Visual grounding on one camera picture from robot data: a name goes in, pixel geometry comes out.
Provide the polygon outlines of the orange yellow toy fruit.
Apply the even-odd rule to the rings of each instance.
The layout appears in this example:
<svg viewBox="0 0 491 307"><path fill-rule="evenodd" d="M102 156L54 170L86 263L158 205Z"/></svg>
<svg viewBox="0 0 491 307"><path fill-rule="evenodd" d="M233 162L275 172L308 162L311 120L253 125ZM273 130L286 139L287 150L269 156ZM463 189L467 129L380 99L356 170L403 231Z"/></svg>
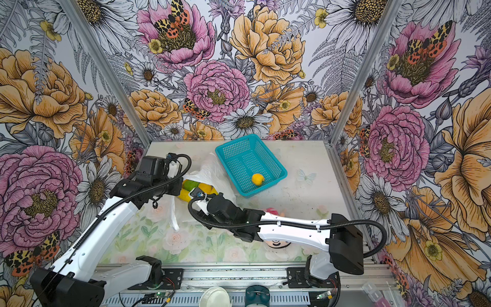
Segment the orange yellow toy fruit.
<svg viewBox="0 0 491 307"><path fill-rule="evenodd" d="M265 177L260 173L256 173L252 176L251 181L255 186L261 186L265 181Z"/></svg>

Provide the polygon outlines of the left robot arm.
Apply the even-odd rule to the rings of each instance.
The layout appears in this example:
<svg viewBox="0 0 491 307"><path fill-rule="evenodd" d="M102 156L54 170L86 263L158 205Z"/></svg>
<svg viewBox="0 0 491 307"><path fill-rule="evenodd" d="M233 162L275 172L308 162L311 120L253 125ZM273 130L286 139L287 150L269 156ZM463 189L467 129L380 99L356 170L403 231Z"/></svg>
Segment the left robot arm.
<svg viewBox="0 0 491 307"><path fill-rule="evenodd" d="M164 195L179 195L191 164L185 154L144 156L138 169L111 190L80 238L50 267L35 270L30 279L35 302L41 306L100 306L134 285L159 287L164 279L162 263L153 257L137 257L103 275L95 271L120 230L145 204L157 208Z"/></svg>

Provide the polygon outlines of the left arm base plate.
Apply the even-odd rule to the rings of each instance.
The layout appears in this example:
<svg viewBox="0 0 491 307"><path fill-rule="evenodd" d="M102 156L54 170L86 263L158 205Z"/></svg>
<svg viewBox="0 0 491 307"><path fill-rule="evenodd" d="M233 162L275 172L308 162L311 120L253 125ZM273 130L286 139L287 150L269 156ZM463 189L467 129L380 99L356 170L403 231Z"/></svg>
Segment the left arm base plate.
<svg viewBox="0 0 491 307"><path fill-rule="evenodd" d="M136 284L129 290L179 290L183 281L184 270L175 268L164 268L162 270L163 279L158 284L152 284L146 281L142 284Z"/></svg>

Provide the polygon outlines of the yellow toy lemon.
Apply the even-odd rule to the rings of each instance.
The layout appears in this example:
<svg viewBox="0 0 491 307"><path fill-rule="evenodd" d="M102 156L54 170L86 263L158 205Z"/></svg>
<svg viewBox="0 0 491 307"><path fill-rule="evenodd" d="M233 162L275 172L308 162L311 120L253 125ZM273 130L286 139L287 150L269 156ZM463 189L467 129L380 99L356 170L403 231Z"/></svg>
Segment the yellow toy lemon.
<svg viewBox="0 0 491 307"><path fill-rule="evenodd" d="M205 183L200 183L199 186L198 186L205 194L218 194L218 192L216 191L215 187L212 186L212 185L208 185L208 184L205 184Z"/></svg>

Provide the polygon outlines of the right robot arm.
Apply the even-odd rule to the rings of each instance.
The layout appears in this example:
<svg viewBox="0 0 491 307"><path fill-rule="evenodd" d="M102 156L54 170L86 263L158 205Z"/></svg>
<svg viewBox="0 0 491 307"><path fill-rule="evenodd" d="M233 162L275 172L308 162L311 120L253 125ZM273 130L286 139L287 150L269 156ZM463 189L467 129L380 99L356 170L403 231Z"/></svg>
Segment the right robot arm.
<svg viewBox="0 0 491 307"><path fill-rule="evenodd" d="M221 193L197 192L187 208L206 228L227 230L247 243L279 241L317 249L318 254L309 256L306 262L306 279L310 283L328 280L339 272L363 275L364 260L383 249L388 238L385 227L376 221L349 221L341 214L319 221L281 217L256 209L242 209ZM381 242L367 252L363 250L360 226L372 226L382 236Z"/></svg>

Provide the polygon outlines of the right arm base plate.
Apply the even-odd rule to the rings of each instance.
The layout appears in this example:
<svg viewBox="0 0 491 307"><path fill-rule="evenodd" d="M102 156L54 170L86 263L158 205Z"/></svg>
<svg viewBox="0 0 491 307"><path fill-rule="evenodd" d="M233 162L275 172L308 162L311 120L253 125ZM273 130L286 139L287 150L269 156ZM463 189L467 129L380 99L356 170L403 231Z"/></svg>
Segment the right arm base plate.
<svg viewBox="0 0 491 307"><path fill-rule="evenodd" d="M328 277L327 280L320 280L311 276L303 267L288 267L286 279L285 285L288 285L289 289L334 289L339 284L336 273Z"/></svg>

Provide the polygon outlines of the white plastic bag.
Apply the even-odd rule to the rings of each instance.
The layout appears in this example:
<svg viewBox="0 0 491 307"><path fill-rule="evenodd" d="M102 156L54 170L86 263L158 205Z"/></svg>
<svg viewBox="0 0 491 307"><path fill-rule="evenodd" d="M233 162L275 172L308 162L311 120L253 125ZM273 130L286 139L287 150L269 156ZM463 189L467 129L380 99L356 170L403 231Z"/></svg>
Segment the white plastic bag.
<svg viewBox="0 0 491 307"><path fill-rule="evenodd" d="M184 176L184 180L193 180L215 187L218 193L223 193L227 200L236 202L236 195L230 179L214 153L208 153L198 160L198 169ZM171 201L170 224L175 231L180 230L184 222L191 222L193 218L187 211L186 202L177 196Z"/></svg>

